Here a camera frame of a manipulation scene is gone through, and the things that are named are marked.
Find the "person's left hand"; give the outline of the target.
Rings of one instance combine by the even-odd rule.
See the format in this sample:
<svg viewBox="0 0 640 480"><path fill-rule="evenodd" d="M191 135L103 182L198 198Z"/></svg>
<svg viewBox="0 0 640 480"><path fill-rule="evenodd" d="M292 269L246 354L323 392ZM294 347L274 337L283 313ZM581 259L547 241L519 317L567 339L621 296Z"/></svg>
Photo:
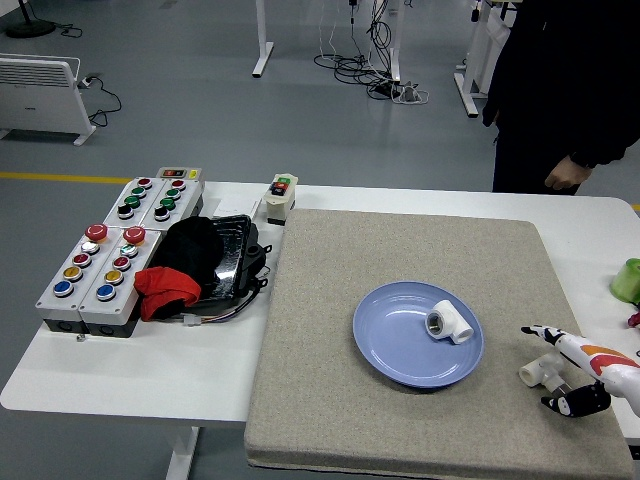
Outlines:
<svg viewBox="0 0 640 480"><path fill-rule="evenodd" d="M551 170L544 181L544 185L556 191L579 187L591 174L591 168L579 165L570 156L565 156Z"/></svg>

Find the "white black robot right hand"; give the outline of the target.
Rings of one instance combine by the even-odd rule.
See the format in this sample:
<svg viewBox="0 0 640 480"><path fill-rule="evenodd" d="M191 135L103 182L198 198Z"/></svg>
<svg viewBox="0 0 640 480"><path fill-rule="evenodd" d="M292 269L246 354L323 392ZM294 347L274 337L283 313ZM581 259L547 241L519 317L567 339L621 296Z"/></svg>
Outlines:
<svg viewBox="0 0 640 480"><path fill-rule="evenodd" d="M533 325L523 326L521 331L536 335L555 348L532 363L536 367L533 373L525 368L519 370L525 384L543 384L551 392L540 399L548 409L580 418L608 409L611 398L616 397L625 399L634 414L639 413L639 364L635 360L559 328ZM576 389L568 387L560 377L564 361L587 373L594 383Z"/></svg>

